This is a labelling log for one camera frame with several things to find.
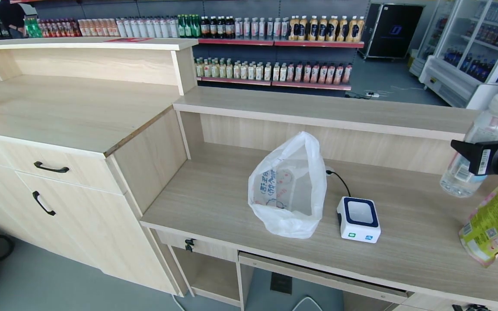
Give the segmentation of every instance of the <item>plastic bag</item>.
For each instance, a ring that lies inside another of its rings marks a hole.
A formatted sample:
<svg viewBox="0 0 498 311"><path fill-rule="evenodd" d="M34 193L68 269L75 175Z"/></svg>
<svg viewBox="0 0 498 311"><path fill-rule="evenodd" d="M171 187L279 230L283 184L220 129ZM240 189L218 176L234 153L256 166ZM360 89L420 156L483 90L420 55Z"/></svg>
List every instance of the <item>plastic bag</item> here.
<svg viewBox="0 0 498 311"><path fill-rule="evenodd" d="M249 206L275 235L310 238L322 219L325 196L320 144L307 132L276 148L249 177Z"/></svg>
<svg viewBox="0 0 498 311"><path fill-rule="evenodd" d="M498 257L498 187L470 215L459 232L460 242L470 256L489 267Z"/></svg>

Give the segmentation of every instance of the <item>plastic water bottle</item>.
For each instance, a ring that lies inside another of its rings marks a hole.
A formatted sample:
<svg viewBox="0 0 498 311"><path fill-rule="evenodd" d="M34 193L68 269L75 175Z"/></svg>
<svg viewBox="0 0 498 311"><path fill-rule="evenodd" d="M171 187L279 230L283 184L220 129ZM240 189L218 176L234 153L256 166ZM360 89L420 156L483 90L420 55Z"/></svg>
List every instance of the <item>plastic water bottle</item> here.
<svg viewBox="0 0 498 311"><path fill-rule="evenodd" d="M490 142L498 140L498 94L496 94L489 108L483 111L474 120L474 123L464 136L468 143ZM482 155L479 173L485 173L487 169L489 154ZM470 162L458 152L455 153L447 171L439 182L443 190L455 197L470 197L486 179L484 176L476 176L468 171Z"/></svg>

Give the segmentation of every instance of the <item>white plastic bag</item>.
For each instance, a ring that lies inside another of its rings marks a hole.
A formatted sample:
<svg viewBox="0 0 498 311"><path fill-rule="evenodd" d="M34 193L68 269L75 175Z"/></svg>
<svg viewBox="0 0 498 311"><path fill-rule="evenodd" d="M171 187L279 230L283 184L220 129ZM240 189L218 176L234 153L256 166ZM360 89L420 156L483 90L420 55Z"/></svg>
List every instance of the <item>white plastic bag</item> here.
<svg viewBox="0 0 498 311"><path fill-rule="evenodd" d="M322 219L325 196L320 144L307 132L276 148L249 177L249 206L275 235L310 238Z"/></svg>

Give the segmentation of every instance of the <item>green snack package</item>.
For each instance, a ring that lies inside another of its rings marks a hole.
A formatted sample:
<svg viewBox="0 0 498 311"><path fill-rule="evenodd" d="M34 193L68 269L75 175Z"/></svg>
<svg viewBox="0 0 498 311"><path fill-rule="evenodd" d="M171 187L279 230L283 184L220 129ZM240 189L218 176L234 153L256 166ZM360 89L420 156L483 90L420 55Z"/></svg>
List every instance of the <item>green snack package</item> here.
<svg viewBox="0 0 498 311"><path fill-rule="evenodd" d="M498 256L498 187L470 215L459 232L460 242L470 256L489 267Z"/></svg>

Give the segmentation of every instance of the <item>light wood countertop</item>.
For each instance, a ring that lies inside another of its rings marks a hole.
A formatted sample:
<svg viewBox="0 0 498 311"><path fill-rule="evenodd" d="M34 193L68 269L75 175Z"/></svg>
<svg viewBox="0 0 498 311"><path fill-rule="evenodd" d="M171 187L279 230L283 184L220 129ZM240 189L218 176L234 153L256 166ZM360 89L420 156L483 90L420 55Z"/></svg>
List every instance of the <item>light wood countertop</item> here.
<svg viewBox="0 0 498 311"><path fill-rule="evenodd" d="M0 81L0 136L108 156L177 98L175 86L18 76Z"/></svg>
<svg viewBox="0 0 498 311"><path fill-rule="evenodd" d="M197 45L197 39L164 39L156 38L136 43L105 42L117 38L31 38L0 40L0 50L9 49L51 49L51 48L84 48L84 49L133 49L179 51Z"/></svg>
<svg viewBox="0 0 498 311"><path fill-rule="evenodd" d="M248 177L267 153L204 143L152 203L142 225L379 285L498 307L498 259L482 268L458 238L498 177L488 178L470 199L458 199L440 188L439 175L326 161L355 197L375 201L382 234L377 244L340 238L335 209L346 193L330 177L316 232L298 240L270 234L247 205Z"/></svg>
<svg viewBox="0 0 498 311"><path fill-rule="evenodd" d="M174 103L180 111L347 130L461 140L476 110L404 102L196 87Z"/></svg>

